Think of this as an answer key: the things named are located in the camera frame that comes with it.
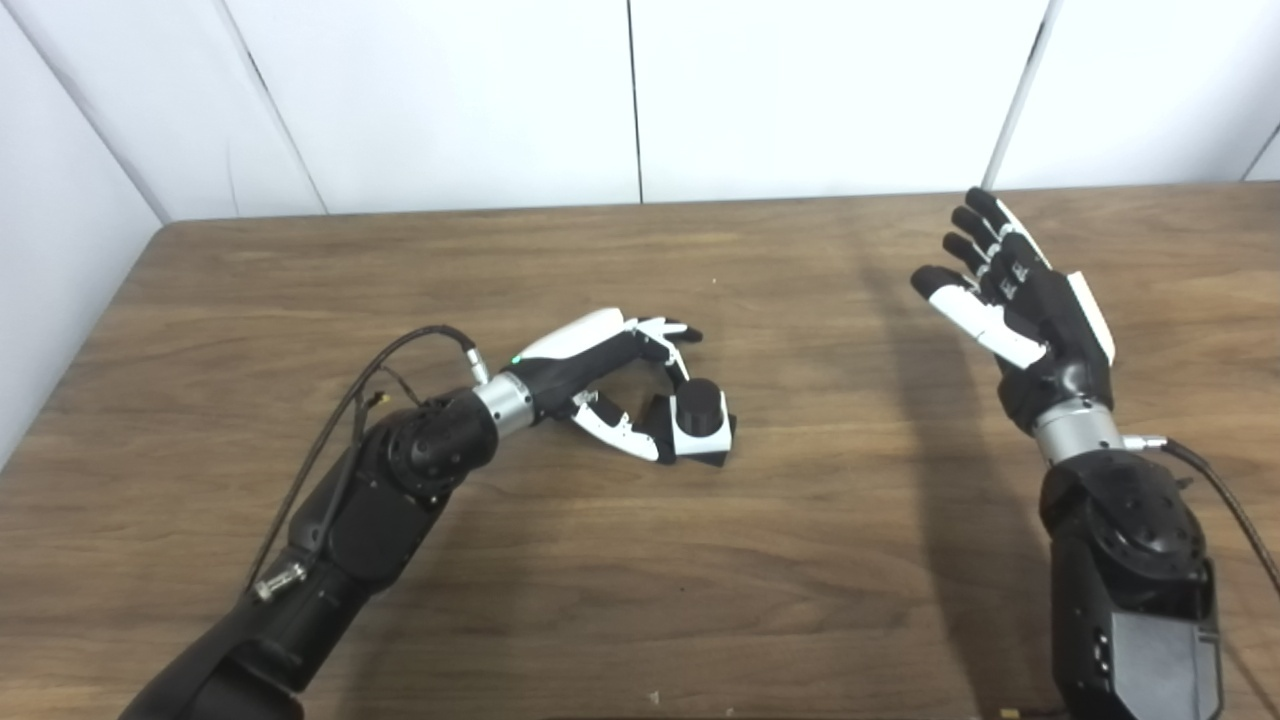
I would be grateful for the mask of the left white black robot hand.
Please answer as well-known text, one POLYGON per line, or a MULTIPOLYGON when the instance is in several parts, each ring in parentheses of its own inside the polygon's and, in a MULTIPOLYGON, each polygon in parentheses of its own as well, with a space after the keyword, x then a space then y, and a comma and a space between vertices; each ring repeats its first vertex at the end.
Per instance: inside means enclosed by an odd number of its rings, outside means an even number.
POLYGON ((591 384, 630 363, 654 363, 673 387, 690 380, 680 343, 700 343, 703 333, 667 316, 626 318, 618 307, 591 311, 529 345, 502 368, 532 405, 532 424, 572 421, 586 433, 635 457, 671 465, 669 439, 634 428, 628 414, 591 384))

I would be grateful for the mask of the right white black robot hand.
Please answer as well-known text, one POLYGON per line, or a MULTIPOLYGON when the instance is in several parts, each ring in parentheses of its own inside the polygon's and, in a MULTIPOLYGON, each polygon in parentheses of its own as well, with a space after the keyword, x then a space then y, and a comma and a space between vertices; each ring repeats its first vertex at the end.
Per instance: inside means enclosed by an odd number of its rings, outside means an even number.
POLYGON ((966 268, 923 265, 911 287, 993 354, 1006 416, 1029 434, 1069 401, 1115 407, 1115 343, 1080 272, 1052 266, 1030 232, 993 193, 972 187, 951 214, 943 250, 966 268))

